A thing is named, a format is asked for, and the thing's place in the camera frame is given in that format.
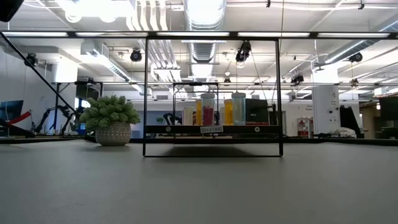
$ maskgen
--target ceiling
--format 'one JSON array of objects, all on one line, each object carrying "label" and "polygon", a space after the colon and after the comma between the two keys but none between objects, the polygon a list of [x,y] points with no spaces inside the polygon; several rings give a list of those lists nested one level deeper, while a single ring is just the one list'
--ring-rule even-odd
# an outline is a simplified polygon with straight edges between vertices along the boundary
[{"label": "ceiling", "polygon": [[[335,10],[335,11],[312,11],[319,7],[359,7],[360,0],[286,0],[285,6],[306,7],[307,10],[281,9],[283,1],[272,0],[272,6],[265,7],[266,1],[227,0],[227,8],[224,19],[224,30],[250,30],[250,31],[328,31],[328,32],[367,32],[373,27],[383,23],[391,17],[397,16],[397,9],[370,9],[370,7],[398,7],[398,2],[392,0],[367,0],[363,10]],[[59,8],[38,8],[45,4],[47,7],[57,7],[54,1],[25,1],[20,11],[14,16],[9,24],[0,22],[1,30],[128,30],[126,18],[119,17],[112,23],[105,23],[98,17],[84,17],[80,22],[69,23],[65,19],[65,12]],[[174,8],[182,6],[182,0],[167,1],[167,25],[170,30],[184,30],[183,11]],[[149,23],[149,3],[147,8],[147,21]],[[57,47],[80,61],[79,76],[93,77],[98,81],[119,81],[113,74],[102,65],[92,63],[80,55],[80,46],[83,39],[11,39],[20,47]],[[95,39],[97,44],[105,44],[109,48],[109,56],[127,72],[136,74],[135,77],[144,79],[144,60],[131,62],[129,59],[133,48],[140,45],[135,39]],[[349,43],[349,40],[287,40],[280,43],[280,72],[287,74],[291,69],[314,55],[326,55],[332,53],[341,46]],[[226,78],[225,72],[229,72],[230,79],[235,82],[274,82],[276,75],[275,67],[275,45],[273,42],[252,41],[252,55],[246,60],[244,68],[237,68],[234,57],[240,41],[226,41],[218,44],[216,51],[216,65],[213,66],[212,76],[214,80],[223,82]],[[397,40],[385,40],[362,50],[363,61],[351,64],[349,62],[338,62],[339,79],[341,82],[353,77],[377,70],[386,65],[398,62]],[[178,65],[181,67],[181,77],[191,76],[190,56],[187,44],[180,40],[172,41],[172,48]],[[388,54],[377,57],[384,52]],[[300,71],[306,82],[311,81],[312,71],[310,67]],[[379,82],[389,78],[398,78],[398,68],[387,73],[380,73],[369,78],[366,82]],[[258,86],[239,86],[239,89],[259,89]]]}]

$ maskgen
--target red object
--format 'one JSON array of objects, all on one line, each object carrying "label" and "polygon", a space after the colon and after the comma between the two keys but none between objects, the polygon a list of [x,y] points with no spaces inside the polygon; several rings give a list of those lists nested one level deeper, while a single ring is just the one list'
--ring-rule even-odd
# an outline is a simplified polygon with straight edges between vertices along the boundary
[{"label": "red object", "polygon": [[202,107],[203,113],[203,125],[213,125],[214,118],[214,108],[210,108],[209,106]]},{"label": "red object", "polygon": [[25,120],[25,119],[28,118],[29,116],[30,116],[30,112],[28,111],[28,112],[26,112],[26,113],[20,115],[19,117],[14,118],[14,119],[8,121],[7,124],[16,124],[16,123],[18,123],[18,122],[20,122],[20,121]]}]

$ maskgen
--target ventilation duct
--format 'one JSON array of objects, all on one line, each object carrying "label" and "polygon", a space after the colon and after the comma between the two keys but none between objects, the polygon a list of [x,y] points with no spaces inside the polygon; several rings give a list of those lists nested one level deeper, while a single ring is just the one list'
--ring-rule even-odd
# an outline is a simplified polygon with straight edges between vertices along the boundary
[{"label": "ventilation duct", "polygon": [[[184,0],[185,25],[189,31],[217,31],[223,28],[226,0]],[[190,43],[193,63],[214,62],[216,44]],[[208,77],[212,65],[192,65],[194,76]]]},{"label": "ventilation duct", "polygon": [[[398,15],[390,18],[386,22],[378,25],[371,32],[397,32],[398,31]],[[343,47],[339,48],[338,50],[334,51],[333,53],[328,54],[324,58],[323,63],[319,63],[319,65],[328,65],[339,62],[343,59],[346,59],[361,50],[368,48],[380,40],[354,40],[350,43],[344,45]]]}]

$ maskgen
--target shelf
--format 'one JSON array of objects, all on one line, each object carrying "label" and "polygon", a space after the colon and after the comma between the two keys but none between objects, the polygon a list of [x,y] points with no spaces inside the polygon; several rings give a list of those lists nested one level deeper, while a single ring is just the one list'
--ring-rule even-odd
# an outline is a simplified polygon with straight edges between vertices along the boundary
[{"label": "shelf", "polygon": [[211,134],[201,132],[201,127],[223,127],[222,132],[213,134],[275,134],[279,132],[278,125],[245,125],[245,126],[199,126],[199,125],[147,125],[147,133],[157,134]]}]

